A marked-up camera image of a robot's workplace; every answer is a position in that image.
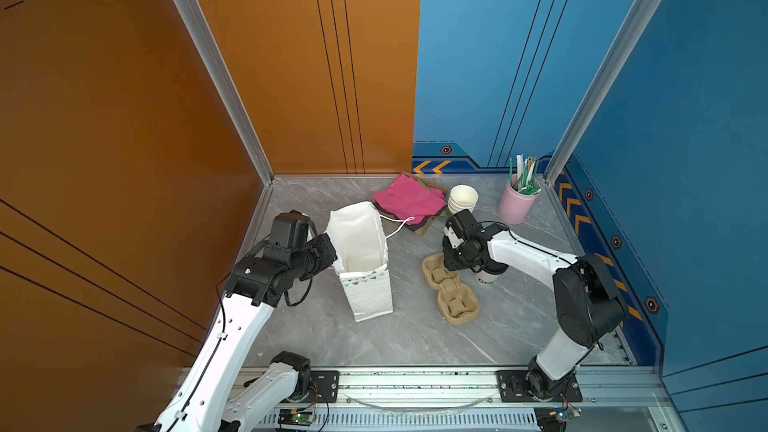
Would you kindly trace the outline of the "white takeout coffee cup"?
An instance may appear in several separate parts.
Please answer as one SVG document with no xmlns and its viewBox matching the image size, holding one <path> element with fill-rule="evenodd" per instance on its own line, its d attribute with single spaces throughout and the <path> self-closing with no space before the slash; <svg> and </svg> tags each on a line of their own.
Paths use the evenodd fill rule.
<svg viewBox="0 0 768 432">
<path fill-rule="evenodd" d="M 485 270 L 481 270 L 477 272 L 475 276 L 477 281 L 481 284 L 492 284 L 500 277 L 500 274 L 493 274 Z"/>
</svg>

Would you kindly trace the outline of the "white paper gift bag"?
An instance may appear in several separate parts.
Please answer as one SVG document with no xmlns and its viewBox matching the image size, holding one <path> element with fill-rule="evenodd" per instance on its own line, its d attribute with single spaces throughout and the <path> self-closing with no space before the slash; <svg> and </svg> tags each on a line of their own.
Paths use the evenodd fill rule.
<svg viewBox="0 0 768 432">
<path fill-rule="evenodd" d="M 362 322 L 394 311 L 386 219 L 369 201 L 348 205 L 329 215 L 326 233 L 335 248 L 332 264 L 353 318 Z"/>
</svg>

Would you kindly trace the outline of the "beige pulp cup carrier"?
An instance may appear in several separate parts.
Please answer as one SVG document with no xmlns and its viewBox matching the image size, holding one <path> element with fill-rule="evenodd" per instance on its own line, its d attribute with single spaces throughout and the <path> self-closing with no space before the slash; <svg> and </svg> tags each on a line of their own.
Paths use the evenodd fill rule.
<svg viewBox="0 0 768 432">
<path fill-rule="evenodd" d="M 437 306 L 446 322 L 461 326 L 478 317 L 480 305 L 474 291 L 460 280 L 459 271 L 445 267 L 443 253 L 426 257 L 421 268 L 427 285 L 437 293 Z"/>
</svg>

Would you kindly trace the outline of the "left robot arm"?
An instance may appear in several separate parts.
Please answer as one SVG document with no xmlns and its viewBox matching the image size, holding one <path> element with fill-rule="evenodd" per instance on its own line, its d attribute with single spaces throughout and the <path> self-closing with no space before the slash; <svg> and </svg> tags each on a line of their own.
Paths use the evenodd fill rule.
<svg viewBox="0 0 768 432">
<path fill-rule="evenodd" d="M 281 213 L 268 236 L 232 268 L 216 318 L 182 385 L 142 431 L 252 431 L 281 402 L 303 398 L 311 362 L 281 352 L 237 396 L 236 379 L 260 331 L 295 281 L 311 282 L 337 255 L 327 234 L 298 211 Z"/>
</svg>

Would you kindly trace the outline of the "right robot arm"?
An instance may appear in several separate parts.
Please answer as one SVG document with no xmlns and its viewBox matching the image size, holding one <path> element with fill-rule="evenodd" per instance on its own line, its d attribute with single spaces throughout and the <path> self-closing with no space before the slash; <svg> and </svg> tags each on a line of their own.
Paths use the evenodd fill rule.
<svg viewBox="0 0 768 432">
<path fill-rule="evenodd" d="M 577 366 L 627 318 L 622 293 L 595 254 L 576 256 L 527 241 L 468 210 L 447 219 L 442 246 L 448 271 L 469 270 L 491 284 L 513 268 L 553 292 L 558 327 L 522 380 L 523 393 L 534 401 L 564 398 L 576 384 Z"/>
</svg>

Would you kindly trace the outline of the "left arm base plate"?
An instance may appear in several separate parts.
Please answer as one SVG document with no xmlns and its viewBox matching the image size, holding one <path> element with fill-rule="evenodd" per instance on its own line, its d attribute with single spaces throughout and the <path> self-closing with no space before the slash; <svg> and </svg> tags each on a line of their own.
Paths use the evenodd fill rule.
<svg viewBox="0 0 768 432">
<path fill-rule="evenodd" d="M 280 404 L 309 404 L 316 398 L 320 402 L 334 404 L 338 400 L 340 390 L 340 372 L 338 370 L 312 369 L 308 374 L 301 375 L 297 390 Z"/>
</svg>

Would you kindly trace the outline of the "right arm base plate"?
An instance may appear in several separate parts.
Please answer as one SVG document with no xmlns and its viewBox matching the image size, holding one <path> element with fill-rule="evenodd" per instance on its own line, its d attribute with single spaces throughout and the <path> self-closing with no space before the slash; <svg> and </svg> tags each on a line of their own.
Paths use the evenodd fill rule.
<svg viewBox="0 0 768 432">
<path fill-rule="evenodd" d="M 495 372 L 497 388 L 504 403 L 583 401 L 576 374 L 571 372 L 558 380 L 551 380 L 538 370 L 499 370 Z"/>
</svg>

